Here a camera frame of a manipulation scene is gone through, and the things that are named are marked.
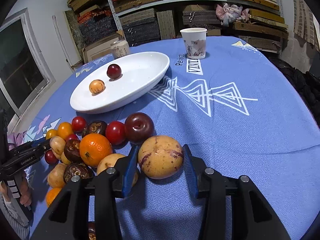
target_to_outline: window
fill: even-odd
[[[41,90],[54,81],[36,43],[27,9],[0,28],[0,107],[8,122],[20,117]]]

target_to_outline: person's hand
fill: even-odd
[[[23,173],[22,173],[22,183],[21,183],[21,185],[19,187],[19,191],[20,191],[20,194],[21,194],[20,204],[24,205],[25,207],[31,205],[31,193],[30,193],[30,189],[29,189],[28,181],[27,181],[26,177],[27,177],[27,175],[23,171]],[[10,198],[8,196],[7,185],[4,183],[4,181],[1,182],[0,191],[3,194],[5,200],[7,202],[10,202]]]

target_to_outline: chestnut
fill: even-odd
[[[65,157],[74,163],[82,162],[82,158],[80,157],[80,140],[70,139],[67,141],[66,146],[64,147],[64,155]]]
[[[100,79],[93,80],[89,85],[89,90],[93,94],[98,94],[105,89],[104,82]]]
[[[82,131],[82,138],[89,133],[98,133],[105,136],[107,123],[103,121],[93,121],[89,123]]]
[[[80,176],[81,179],[88,179],[94,176],[93,171],[84,163],[71,163],[66,167],[63,173],[63,180],[68,183],[74,175]]]

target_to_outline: paper cup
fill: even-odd
[[[188,28],[180,31],[186,46],[188,58],[202,59],[205,58],[205,39],[207,29],[205,28]]]

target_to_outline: white oval plate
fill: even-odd
[[[118,64],[122,77],[111,81],[107,69]],[[150,91],[163,78],[170,64],[167,55],[160,52],[140,52],[113,60],[87,76],[73,91],[71,107],[81,113],[100,114],[124,106]],[[100,79],[106,88],[92,95],[89,84]]]

